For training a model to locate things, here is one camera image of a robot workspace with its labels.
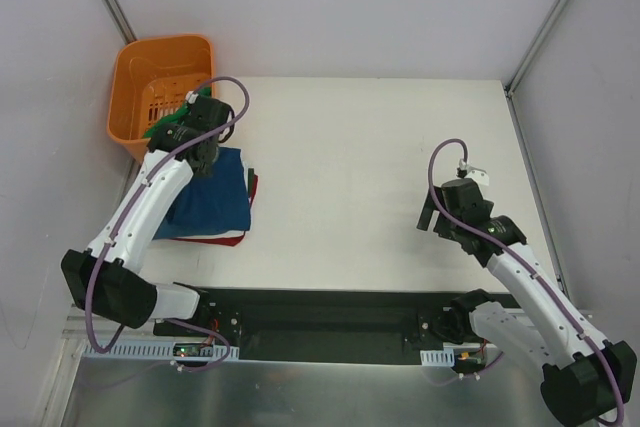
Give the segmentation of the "dark blue t shirt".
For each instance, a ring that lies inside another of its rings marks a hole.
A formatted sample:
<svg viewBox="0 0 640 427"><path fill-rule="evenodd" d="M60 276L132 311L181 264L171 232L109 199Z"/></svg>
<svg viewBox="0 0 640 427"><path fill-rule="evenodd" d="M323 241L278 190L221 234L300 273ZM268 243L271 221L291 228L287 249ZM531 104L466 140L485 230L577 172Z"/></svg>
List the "dark blue t shirt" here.
<svg viewBox="0 0 640 427"><path fill-rule="evenodd" d="M193 177L167 211L164 219L174 226L174 238L247 231L251 216L245 174L241 150L221 147L212 175Z"/></svg>

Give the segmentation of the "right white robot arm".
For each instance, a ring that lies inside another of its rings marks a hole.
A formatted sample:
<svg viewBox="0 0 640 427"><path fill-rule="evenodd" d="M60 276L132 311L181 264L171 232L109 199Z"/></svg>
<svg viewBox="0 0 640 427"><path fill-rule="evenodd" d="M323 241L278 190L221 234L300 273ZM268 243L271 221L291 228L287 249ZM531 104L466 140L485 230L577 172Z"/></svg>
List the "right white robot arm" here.
<svg viewBox="0 0 640 427"><path fill-rule="evenodd" d="M564 426L621 425L635 352L596 329L545 274L517 225L492 216L492 209L475 181L456 178L430 187L417 227L459 244L500 281L531 324L477 289L455 298L431 323L433 333L451 343L479 337L494 344L538 382L545 405Z"/></svg>

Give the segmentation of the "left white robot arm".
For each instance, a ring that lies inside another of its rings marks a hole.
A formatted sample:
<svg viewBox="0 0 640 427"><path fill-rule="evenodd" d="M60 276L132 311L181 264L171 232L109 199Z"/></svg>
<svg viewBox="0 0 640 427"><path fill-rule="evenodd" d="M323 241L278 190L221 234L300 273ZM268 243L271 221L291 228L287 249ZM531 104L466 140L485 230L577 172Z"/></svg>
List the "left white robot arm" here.
<svg viewBox="0 0 640 427"><path fill-rule="evenodd" d="M193 287L154 284L140 276L147 248L178 194L209 177L219 155L217 134L190 142L235 117L230 105L192 94L186 113L155 127L140 171L105 228L82 251L69 250L61 270L75 305L129 328L176 318L188 335L204 334L210 310Z"/></svg>

